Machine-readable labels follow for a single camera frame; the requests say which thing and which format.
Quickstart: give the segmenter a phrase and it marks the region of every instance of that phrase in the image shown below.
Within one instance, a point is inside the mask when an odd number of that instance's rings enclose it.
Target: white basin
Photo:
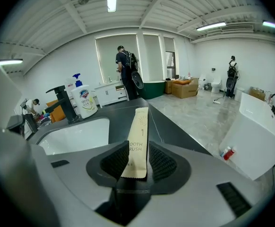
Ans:
[[[252,180],[275,165],[275,116],[270,106],[242,93],[241,105],[233,125],[219,146],[235,147],[230,158]]]
[[[69,153],[108,145],[109,119],[96,119],[46,135],[39,143],[47,155]]]

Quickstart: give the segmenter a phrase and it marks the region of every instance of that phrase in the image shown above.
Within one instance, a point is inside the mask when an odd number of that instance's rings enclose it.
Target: toilet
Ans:
[[[219,93],[219,89],[221,88],[222,80],[220,76],[216,76],[211,83],[212,86],[212,93]]]
[[[199,88],[203,88],[206,84],[206,75],[201,74],[199,78]]]

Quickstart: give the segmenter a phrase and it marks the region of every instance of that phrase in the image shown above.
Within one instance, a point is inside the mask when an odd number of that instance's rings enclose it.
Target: white cabinet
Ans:
[[[128,100],[125,87],[120,81],[99,85],[95,88],[95,94],[101,108],[107,104]]]

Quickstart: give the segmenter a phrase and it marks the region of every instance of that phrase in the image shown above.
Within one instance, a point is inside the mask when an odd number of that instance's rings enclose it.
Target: ceiling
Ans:
[[[225,38],[275,42],[275,29],[262,26],[263,20],[273,18],[259,0],[117,0],[114,13],[107,12],[106,0],[83,1],[81,5],[78,0],[21,0],[1,28],[0,59],[21,58],[23,63],[4,70],[25,74],[61,45],[119,27],[161,29],[193,43]],[[232,27],[196,30],[221,21]]]

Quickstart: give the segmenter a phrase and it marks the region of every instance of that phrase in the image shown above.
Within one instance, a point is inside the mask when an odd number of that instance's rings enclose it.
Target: black shirt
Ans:
[[[127,73],[129,73],[130,67],[126,66],[126,55],[124,53],[129,56],[129,52],[128,51],[119,52],[119,53],[117,53],[117,56],[116,56],[116,59],[115,59],[116,60],[115,63],[117,63],[117,64],[119,62],[122,63],[121,77],[122,77],[122,79],[128,79],[130,77],[127,75]]]

